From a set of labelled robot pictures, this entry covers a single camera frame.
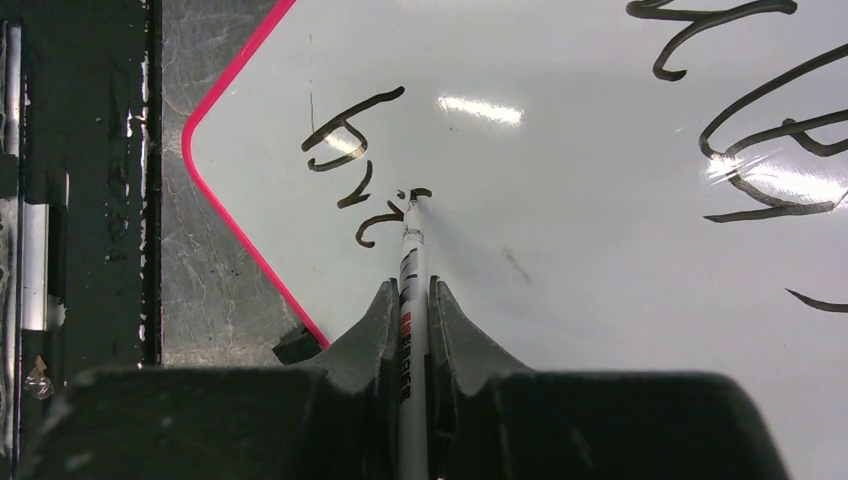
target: gray metal table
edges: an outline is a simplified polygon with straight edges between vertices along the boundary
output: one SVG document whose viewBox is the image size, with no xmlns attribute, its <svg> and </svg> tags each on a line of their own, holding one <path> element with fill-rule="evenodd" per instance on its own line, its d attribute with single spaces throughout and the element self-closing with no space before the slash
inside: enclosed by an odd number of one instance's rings
<svg viewBox="0 0 848 480">
<path fill-rule="evenodd" d="M 162 361 L 275 365 L 296 317 L 188 175 L 183 126 L 273 0 L 163 2 Z"/>
</svg>

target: scuff mark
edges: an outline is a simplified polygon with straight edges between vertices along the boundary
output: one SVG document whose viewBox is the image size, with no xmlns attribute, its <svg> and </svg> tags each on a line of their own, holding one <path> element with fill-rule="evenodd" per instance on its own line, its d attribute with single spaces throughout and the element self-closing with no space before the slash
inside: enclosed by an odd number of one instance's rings
<svg viewBox="0 0 848 480">
<path fill-rule="evenodd" d="M 577 427 L 571 427 L 571 443 L 577 447 L 577 452 L 580 453 L 583 463 L 589 468 L 594 468 L 595 463 L 592 462 L 592 457 L 590 456 L 589 442 L 586 441 L 580 430 L 577 430 Z"/>
<path fill-rule="evenodd" d="M 504 477 L 507 480 L 512 480 L 512 455 L 509 448 L 509 434 L 504 424 L 504 409 L 503 401 L 501 400 L 501 392 L 499 388 L 492 389 L 492 400 L 494 400 L 495 412 L 498 419 L 498 443 L 501 447 L 501 461 L 503 463 Z"/>
<path fill-rule="evenodd" d="M 515 255 L 512 253 L 512 249 L 509 247 L 504 247 L 503 251 L 504 256 L 506 257 L 507 261 L 512 266 L 512 268 L 515 269 L 515 271 L 518 272 L 519 275 L 521 275 L 521 278 L 528 286 L 532 286 L 533 278 L 530 276 L 529 273 L 527 273 L 527 270 L 524 270 L 524 267 L 522 267 L 521 264 L 519 264 L 518 261 L 515 259 Z"/>
<path fill-rule="evenodd" d="M 315 133 L 315 103 L 312 102 L 312 92 L 309 92 L 309 121 L 312 123 L 312 133 Z"/>
<path fill-rule="evenodd" d="M 83 465 L 91 462 L 91 459 L 93 458 L 93 452 L 85 452 L 80 455 L 70 456 L 68 457 L 68 460 L 65 461 L 65 469 L 69 472 L 79 470 Z"/>
<path fill-rule="evenodd" d="M 73 407 L 71 407 L 71 405 L 66 402 L 63 397 L 59 396 L 54 398 L 53 403 L 50 405 L 50 414 L 47 416 L 47 420 L 45 420 L 42 424 L 41 434 L 46 434 L 50 430 L 56 428 L 56 426 L 68 418 L 73 411 Z"/>
</svg>

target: white marker barrel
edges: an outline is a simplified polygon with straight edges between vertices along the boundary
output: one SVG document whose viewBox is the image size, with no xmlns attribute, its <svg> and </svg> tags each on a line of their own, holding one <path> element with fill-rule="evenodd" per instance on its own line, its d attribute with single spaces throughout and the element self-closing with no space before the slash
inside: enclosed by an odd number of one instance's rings
<svg viewBox="0 0 848 480">
<path fill-rule="evenodd" d="M 412 195 L 404 215 L 400 264 L 400 405 L 398 407 L 398 479 L 429 480 L 427 395 L 424 357 L 427 333 L 427 273 L 418 199 Z"/>
</svg>

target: black marker writing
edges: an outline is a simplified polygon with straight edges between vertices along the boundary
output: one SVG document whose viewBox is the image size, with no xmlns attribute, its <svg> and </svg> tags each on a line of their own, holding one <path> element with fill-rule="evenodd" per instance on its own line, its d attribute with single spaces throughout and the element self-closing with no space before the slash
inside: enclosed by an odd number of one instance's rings
<svg viewBox="0 0 848 480">
<path fill-rule="evenodd" d="M 839 304 L 839 303 L 827 303 L 822 302 L 820 300 L 812 299 L 806 295 L 801 295 L 800 293 L 786 289 L 787 292 L 791 293 L 795 298 L 801 300 L 804 305 L 809 307 L 813 307 L 816 310 L 821 310 L 823 312 L 833 312 L 833 313 L 848 313 L 848 305 Z"/>
<path fill-rule="evenodd" d="M 359 186 L 351 192 L 350 195 L 336 202 L 336 206 L 341 210 L 342 208 L 347 208 L 351 205 L 356 205 L 357 203 L 362 203 L 365 200 L 368 200 L 368 197 L 371 196 L 370 193 L 366 193 L 362 195 L 362 192 L 365 191 L 365 187 L 371 182 L 371 175 L 374 174 L 374 165 L 371 163 L 371 160 L 368 160 L 365 164 L 365 178 L 359 182 Z"/>
<path fill-rule="evenodd" d="M 315 145 L 318 145 L 319 143 L 326 140 L 327 137 L 329 137 L 333 132 L 335 132 L 339 128 L 344 128 L 351 135 L 356 137 L 356 139 L 359 140 L 359 147 L 357 147 L 351 152 L 342 155 L 341 157 L 335 160 L 331 160 L 322 164 L 316 164 L 315 159 L 311 158 L 309 159 L 309 162 L 307 162 L 307 166 L 309 166 L 309 169 L 315 172 L 326 172 L 327 170 L 332 170 L 334 168 L 341 167 L 342 165 L 352 162 L 353 160 L 356 160 L 357 158 L 364 155 L 365 151 L 368 150 L 368 140 L 365 139 L 365 135 L 362 135 L 359 130 L 357 130 L 350 123 L 348 123 L 348 119 L 358 113 L 362 113 L 365 110 L 368 110 L 374 105 L 392 101 L 403 95 L 404 91 L 405 89 L 403 87 L 398 87 L 392 90 L 391 92 L 379 93 L 377 95 L 374 95 L 368 100 L 357 103 L 356 105 L 348 108 L 344 112 L 336 115 L 329 122 L 322 125 L 321 128 L 315 130 L 315 132 L 310 135 L 300 146 L 300 149 L 303 150 L 304 153 L 308 152 Z"/>
<path fill-rule="evenodd" d="M 365 248 L 374 248 L 374 242 L 362 239 L 362 236 L 365 234 L 365 230 L 367 230 L 368 227 L 373 227 L 378 223 L 403 221 L 403 211 L 397 208 L 397 206 L 395 206 L 395 204 L 392 203 L 391 200 L 387 201 L 386 204 L 392 210 L 392 213 L 387 213 L 385 215 L 377 215 L 362 222 L 362 225 L 359 226 L 359 230 L 356 231 L 356 243 L 362 245 Z"/>
<path fill-rule="evenodd" d="M 359 140 L 359 146 L 353 149 L 352 151 L 342 155 L 341 157 L 326 163 L 316 164 L 315 159 L 311 158 L 307 162 L 307 166 L 309 167 L 309 169 L 315 172 L 326 172 L 328 170 L 332 170 L 334 168 L 338 168 L 349 162 L 352 162 L 353 160 L 356 160 L 357 158 L 360 158 L 363 154 L 365 154 L 365 151 L 368 149 L 368 140 L 365 138 L 365 135 L 363 135 L 362 132 L 360 132 L 359 130 L 354 128 L 350 123 L 348 123 L 348 119 L 358 113 L 362 113 L 363 111 L 377 104 L 395 100 L 401 95 L 403 95 L 404 91 L 406 91 L 406 89 L 401 86 L 392 90 L 391 92 L 374 95 L 373 97 L 363 102 L 360 102 L 354 105 L 353 107 L 348 108 L 344 112 L 336 115 L 329 122 L 322 125 L 321 128 L 315 130 L 312 135 L 307 137 L 307 139 L 300 146 L 301 150 L 303 150 L 304 152 L 308 152 L 310 149 L 312 149 L 319 143 L 327 140 L 327 137 L 329 137 L 333 132 L 335 132 L 339 128 L 346 129 L 351 135 L 356 137 L 356 139 Z M 365 177 L 362 178 L 362 181 L 359 182 L 359 185 L 357 185 L 357 187 L 353 190 L 353 192 L 350 193 L 350 195 L 336 202 L 336 206 L 339 209 L 344 209 L 368 200 L 368 198 L 371 197 L 371 194 L 364 192 L 365 189 L 368 187 L 368 184 L 371 183 L 371 178 L 373 177 L 373 175 L 374 164 L 371 162 L 371 160 L 367 160 L 365 164 Z M 432 195 L 432 192 L 426 188 L 415 188 L 410 191 L 411 199 L 414 199 L 416 196 L 430 197 Z M 398 190 L 398 198 L 403 200 L 404 198 L 406 198 L 406 193 L 401 190 Z M 362 222 L 362 225 L 360 225 L 359 229 L 356 231 L 356 243 L 365 248 L 373 248 L 374 242 L 364 240 L 362 238 L 365 235 L 365 230 L 367 230 L 369 227 L 377 225 L 378 223 L 403 222 L 403 211 L 401 211 L 401 209 L 399 209 L 391 201 L 386 202 L 386 204 L 389 206 L 389 209 L 391 209 L 392 213 L 377 215 Z"/>
<path fill-rule="evenodd" d="M 670 71 L 665 69 L 665 64 L 671 54 L 686 40 L 698 33 L 713 27 L 730 23 L 740 18 L 745 18 L 758 13 L 781 12 L 793 14 L 798 4 L 792 0 L 757 0 L 746 3 L 729 10 L 720 11 L 694 11 L 694 10 L 665 10 L 660 7 L 672 3 L 674 0 L 639 0 L 627 4 L 627 13 L 636 18 L 651 20 L 670 20 L 692 22 L 677 35 L 672 37 L 660 52 L 654 62 L 654 76 L 661 80 L 676 82 L 686 76 L 686 70 Z"/>
<path fill-rule="evenodd" d="M 791 137 L 799 145 L 801 145 L 802 148 L 804 148 L 810 153 L 813 153 L 814 155 L 826 157 L 844 152 L 845 150 L 848 150 L 848 139 L 842 140 L 832 145 L 823 145 L 810 138 L 810 136 L 806 132 L 819 127 L 832 125 L 834 123 L 848 121 L 848 110 L 841 110 L 835 113 L 822 115 L 801 122 L 797 122 L 793 119 L 786 119 L 783 121 L 781 126 L 769 130 L 764 130 L 753 135 L 749 135 L 731 145 L 724 152 L 719 152 L 713 149 L 712 146 L 710 146 L 709 140 L 713 133 L 715 133 L 715 131 L 718 130 L 718 128 L 721 127 L 724 122 L 729 120 L 733 115 L 735 115 L 743 108 L 756 102 L 760 98 L 764 97 L 765 95 L 768 95 L 769 93 L 777 90 L 778 88 L 792 82 L 793 80 L 796 80 L 797 78 L 806 75 L 807 73 L 810 73 L 818 68 L 833 63 L 846 56 L 848 56 L 848 44 L 842 45 L 841 47 L 835 48 L 829 52 L 819 55 L 818 57 L 809 60 L 793 68 L 792 70 L 789 70 L 783 75 L 780 75 L 777 78 L 763 84 L 751 93 L 740 98 L 732 105 L 724 109 L 723 112 L 721 112 L 709 125 L 707 125 L 707 128 L 704 129 L 703 133 L 701 133 L 701 136 L 698 140 L 698 143 L 701 148 L 701 153 L 703 153 L 707 158 L 731 166 L 731 168 L 728 168 L 727 172 L 725 173 L 728 182 L 730 182 L 730 184 L 736 187 L 739 191 L 744 192 L 752 199 L 770 208 L 754 211 L 728 213 L 724 215 L 709 215 L 704 218 L 716 223 L 727 223 L 738 222 L 743 220 L 763 220 L 766 218 L 782 217 L 787 215 L 812 215 L 816 213 L 830 212 L 834 208 L 836 208 L 839 202 L 841 202 L 841 199 L 839 201 L 802 204 L 768 195 L 756 188 L 744 178 L 742 178 L 742 175 L 736 168 L 735 162 L 737 155 L 744 149 L 762 142 L 774 140 L 776 138 L 784 136 Z"/>
<path fill-rule="evenodd" d="M 403 197 L 406 197 L 406 193 L 404 193 L 401 190 L 398 190 L 398 191 L 403 193 Z M 432 197 L 432 196 L 433 196 L 433 192 L 431 192 L 429 189 L 426 189 L 426 188 L 420 188 L 420 187 L 419 188 L 413 188 L 412 190 L 409 191 L 409 198 L 411 198 L 411 199 L 416 198 L 416 197 Z M 373 227 L 374 225 L 377 225 L 378 223 L 402 222 L 403 221 L 403 211 L 401 209 L 399 209 L 397 207 L 397 205 L 392 203 L 391 200 L 387 201 L 386 205 L 389 206 L 389 209 L 391 209 L 392 213 L 386 213 L 384 215 L 376 215 L 376 216 L 371 217 L 368 220 L 365 220 L 364 222 L 362 222 L 362 225 L 359 226 L 359 230 L 356 231 L 356 243 L 362 245 L 365 248 L 373 248 L 374 242 L 372 242 L 370 240 L 363 240 L 362 239 L 362 236 L 365 235 L 365 230 L 367 230 L 368 227 Z"/>
</svg>

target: black metal frame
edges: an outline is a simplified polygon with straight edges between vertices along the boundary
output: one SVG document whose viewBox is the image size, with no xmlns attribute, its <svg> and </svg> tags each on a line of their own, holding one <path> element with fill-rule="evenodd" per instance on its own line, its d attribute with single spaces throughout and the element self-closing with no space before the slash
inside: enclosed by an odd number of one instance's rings
<svg viewBox="0 0 848 480">
<path fill-rule="evenodd" d="M 91 368 L 160 362 L 160 5 L 0 1 L 0 20 L 22 28 L 21 195 L 50 206 L 47 290 L 66 309 L 61 327 L 24 340 L 18 373 L 41 355 L 57 392 Z M 145 108 L 128 133 L 127 112 Z M 16 397 L 20 442 L 6 470 L 55 398 Z"/>
</svg>

